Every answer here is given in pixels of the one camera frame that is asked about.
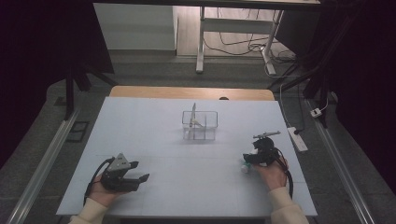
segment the white power strip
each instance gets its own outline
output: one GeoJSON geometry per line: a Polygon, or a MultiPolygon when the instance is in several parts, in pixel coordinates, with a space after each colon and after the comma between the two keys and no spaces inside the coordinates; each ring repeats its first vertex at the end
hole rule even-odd
{"type": "Polygon", "coordinates": [[[308,150],[308,148],[306,147],[303,139],[301,138],[301,136],[299,134],[295,134],[294,131],[296,131],[296,128],[294,127],[290,127],[288,128],[291,140],[293,140],[294,145],[297,147],[297,150],[299,152],[305,152],[308,150]]]}

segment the sleeve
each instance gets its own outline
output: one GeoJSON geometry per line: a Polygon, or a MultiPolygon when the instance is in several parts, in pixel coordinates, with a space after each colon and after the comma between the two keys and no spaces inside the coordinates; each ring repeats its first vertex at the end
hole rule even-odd
{"type": "Polygon", "coordinates": [[[274,207],[271,213],[273,224],[308,224],[303,210],[291,200],[286,187],[271,190],[269,197],[274,207]]]}
{"type": "Polygon", "coordinates": [[[99,224],[102,223],[102,219],[105,216],[107,207],[97,203],[96,201],[87,198],[84,207],[78,216],[72,216],[70,218],[71,224],[99,224]]]}

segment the transparent object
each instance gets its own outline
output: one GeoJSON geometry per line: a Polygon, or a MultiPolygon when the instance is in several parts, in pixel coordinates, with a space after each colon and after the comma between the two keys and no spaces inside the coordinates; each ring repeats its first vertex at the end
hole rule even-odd
{"type": "Polygon", "coordinates": [[[183,138],[187,140],[215,140],[218,128],[218,112],[183,111],[183,138]]]}

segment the white wall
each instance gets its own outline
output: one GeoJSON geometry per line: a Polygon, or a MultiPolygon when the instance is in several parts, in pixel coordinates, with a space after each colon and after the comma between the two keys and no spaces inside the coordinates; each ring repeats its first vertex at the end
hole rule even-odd
{"type": "Polygon", "coordinates": [[[94,8],[108,49],[177,47],[176,7],[95,3],[94,8]]]}

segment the white tabletop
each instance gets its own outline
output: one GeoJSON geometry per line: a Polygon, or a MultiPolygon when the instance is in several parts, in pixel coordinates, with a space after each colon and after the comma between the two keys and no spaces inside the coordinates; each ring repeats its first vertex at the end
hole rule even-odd
{"type": "Polygon", "coordinates": [[[150,174],[138,191],[119,197],[107,212],[121,217],[268,217],[268,188],[251,169],[243,174],[243,153],[253,135],[271,136],[289,162],[293,200],[316,216],[304,175],[278,102],[107,97],[67,188],[58,215],[78,214],[97,167],[122,152],[139,161],[126,178],[150,174]],[[182,112],[217,111],[216,140],[184,140],[182,112]]]}

